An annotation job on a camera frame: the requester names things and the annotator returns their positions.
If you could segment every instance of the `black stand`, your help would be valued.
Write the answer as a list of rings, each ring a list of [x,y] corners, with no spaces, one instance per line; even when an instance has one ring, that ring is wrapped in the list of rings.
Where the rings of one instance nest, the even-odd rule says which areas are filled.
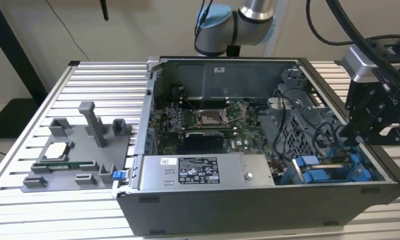
[[[228,45],[227,46],[227,57],[240,57],[240,45]]]
[[[21,134],[39,106],[47,98],[48,92],[1,10],[0,48],[32,96],[32,99],[12,99],[0,112],[0,138],[16,138]]]

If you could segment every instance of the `warning label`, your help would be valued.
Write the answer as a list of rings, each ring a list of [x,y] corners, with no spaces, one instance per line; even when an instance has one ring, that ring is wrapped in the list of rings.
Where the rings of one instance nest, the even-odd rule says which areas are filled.
[[[179,158],[180,184],[219,184],[220,170],[216,157]]]

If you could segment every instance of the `screw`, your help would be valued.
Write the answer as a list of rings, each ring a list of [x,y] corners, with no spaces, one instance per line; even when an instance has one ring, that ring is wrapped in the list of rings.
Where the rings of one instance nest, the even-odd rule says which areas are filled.
[[[385,90],[387,92],[389,92],[391,88],[389,88],[389,86],[387,85],[387,83],[384,83],[381,86],[383,86],[384,90]]]
[[[247,180],[247,181],[251,181],[251,180],[252,180],[252,178],[253,178],[252,173],[245,172],[243,175],[244,175],[244,180]]]

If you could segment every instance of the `aluminum extrusion table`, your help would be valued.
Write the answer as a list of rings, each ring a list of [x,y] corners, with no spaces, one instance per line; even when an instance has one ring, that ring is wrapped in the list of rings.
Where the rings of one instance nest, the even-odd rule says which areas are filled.
[[[351,81],[345,70],[331,61],[312,65],[344,101]],[[143,239],[133,236],[111,189],[23,193],[20,186],[51,135],[52,119],[67,117],[72,125],[87,124],[77,110],[81,101],[95,101],[95,113],[105,124],[124,118],[133,125],[127,151],[127,166],[132,165],[145,72],[145,62],[81,62],[67,68],[0,164],[0,239]],[[400,167],[400,147],[384,149]],[[400,240],[400,197],[389,205],[372,206],[344,227],[164,239]]]

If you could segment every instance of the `open computer tower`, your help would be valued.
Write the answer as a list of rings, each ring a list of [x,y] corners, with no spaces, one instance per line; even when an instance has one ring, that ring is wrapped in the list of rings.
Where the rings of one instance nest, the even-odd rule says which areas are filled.
[[[160,57],[148,70],[113,186],[136,235],[340,226],[400,196],[383,148],[343,146],[348,112],[304,58]]]

